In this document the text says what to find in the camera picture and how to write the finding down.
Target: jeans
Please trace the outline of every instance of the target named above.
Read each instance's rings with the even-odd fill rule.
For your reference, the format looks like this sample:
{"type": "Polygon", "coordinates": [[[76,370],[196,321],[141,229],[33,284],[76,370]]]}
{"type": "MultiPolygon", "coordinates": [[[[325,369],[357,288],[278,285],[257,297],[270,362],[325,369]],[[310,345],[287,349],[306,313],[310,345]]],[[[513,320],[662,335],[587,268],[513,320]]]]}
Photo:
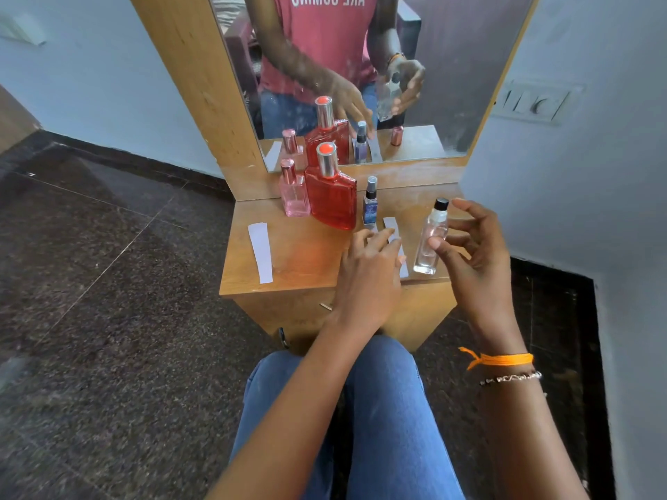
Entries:
{"type": "MultiPolygon", "coordinates": [[[[363,102],[373,111],[373,126],[378,125],[378,97],[375,84],[366,84],[361,88],[363,102]]],[[[292,128],[297,136],[304,136],[318,125],[318,114],[315,105],[302,103],[290,94],[262,91],[262,127],[265,139],[280,139],[283,130],[292,128]]],[[[353,120],[350,125],[357,130],[353,120]]]]}
{"type": "MultiPolygon", "coordinates": [[[[280,351],[257,364],[246,385],[232,458],[300,361],[300,357],[280,351]]],[[[353,432],[348,499],[464,500],[417,365],[400,343],[374,336],[349,373],[344,396],[352,412],[353,432]]],[[[331,442],[325,439],[303,499],[330,497],[333,460],[331,442]]]]}

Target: paper strip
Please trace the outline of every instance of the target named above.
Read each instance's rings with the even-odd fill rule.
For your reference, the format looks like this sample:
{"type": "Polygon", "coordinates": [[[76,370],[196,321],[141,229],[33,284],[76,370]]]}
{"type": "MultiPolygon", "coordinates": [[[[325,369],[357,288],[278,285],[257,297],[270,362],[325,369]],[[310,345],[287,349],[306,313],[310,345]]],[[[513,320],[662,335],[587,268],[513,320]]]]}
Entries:
{"type": "MultiPolygon", "coordinates": [[[[383,219],[383,221],[385,228],[394,229],[394,233],[392,233],[392,235],[389,237],[389,242],[398,238],[400,234],[398,232],[398,224],[396,223],[396,217],[386,217],[383,219]]],[[[398,255],[405,256],[405,253],[403,252],[403,246],[401,246],[401,249],[398,250],[398,255]]],[[[407,277],[407,265],[405,264],[405,261],[401,264],[401,271],[399,272],[399,274],[401,278],[407,277]]]]}
{"type": "Polygon", "coordinates": [[[273,282],[273,268],[271,266],[271,246],[269,245],[269,231],[266,223],[248,225],[248,233],[255,252],[257,269],[260,272],[260,284],[273,282]]]}
{"type": "Polygon", "coordinates": [[[382,153],[379,150],[378,133],[372,139],[367,139],[368,148],[371,150],[371,159],[373,163],[382,163],[382,153]]]}
{"type": "Polygon", "coordinates": [[[278,156],[280,155],[280,149],[282,149],[283,142],[274,142],[271,145],[271,149],[264,156],[264,166],[266,167],[267,172],[278,172],[278,156]]]}

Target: mirror frame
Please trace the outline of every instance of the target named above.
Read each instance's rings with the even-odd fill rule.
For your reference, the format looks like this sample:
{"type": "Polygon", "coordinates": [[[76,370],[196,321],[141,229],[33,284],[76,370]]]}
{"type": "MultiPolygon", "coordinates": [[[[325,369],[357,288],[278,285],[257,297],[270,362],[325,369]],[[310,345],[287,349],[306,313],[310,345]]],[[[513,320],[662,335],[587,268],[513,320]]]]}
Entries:
{"type": "MultiPolygon", "coordinates": [[[[131,2],[234,198],[237,201],[278,198],[280,174],[266,170],[210,0],[131,2]]],[[[530,3],[465,156],[349,165],[346,174],[358,183],[365,183],[370,175],[375,175],[379,189],[459,182],[538,2],[530,3]]]]}

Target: red liquid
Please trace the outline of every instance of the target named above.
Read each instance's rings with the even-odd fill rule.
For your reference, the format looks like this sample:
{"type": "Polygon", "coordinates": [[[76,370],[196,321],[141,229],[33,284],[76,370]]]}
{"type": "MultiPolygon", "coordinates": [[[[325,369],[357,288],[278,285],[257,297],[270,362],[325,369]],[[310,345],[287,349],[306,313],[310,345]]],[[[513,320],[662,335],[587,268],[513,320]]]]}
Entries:
{"type": "Polygon", "coordinates": [[[317,126],[304,137],[308,167],[317,168],[319,166],[317,149],[318,145],[322,142],[333,142],[336,144],[338,165],[347,165],[349,163],[349,123],[347,119],[336,119],[333,126],[333,128],[329,129],[317,126]]]}
{"type": "Polygon", "coordinates": [[[357,181],[338,172],[322,177],[319,168],[305,169],[310,213],[325,225],[341,230],[354,230],[357,225],[357,181]]]}

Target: fingernail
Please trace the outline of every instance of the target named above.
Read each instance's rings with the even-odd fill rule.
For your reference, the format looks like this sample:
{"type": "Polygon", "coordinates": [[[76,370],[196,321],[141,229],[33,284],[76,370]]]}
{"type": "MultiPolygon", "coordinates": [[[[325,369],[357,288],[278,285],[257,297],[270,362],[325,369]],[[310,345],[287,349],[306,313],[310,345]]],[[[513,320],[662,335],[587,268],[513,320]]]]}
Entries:
{"type": "Polygon", "coordinates": [[[441,239],[438,239],[437,236],[432,236],[430,239],[428,239],[428,244],[431,246],[431,249],[437,249],[440,247],[440,244],[442,243],[441,239]]]}

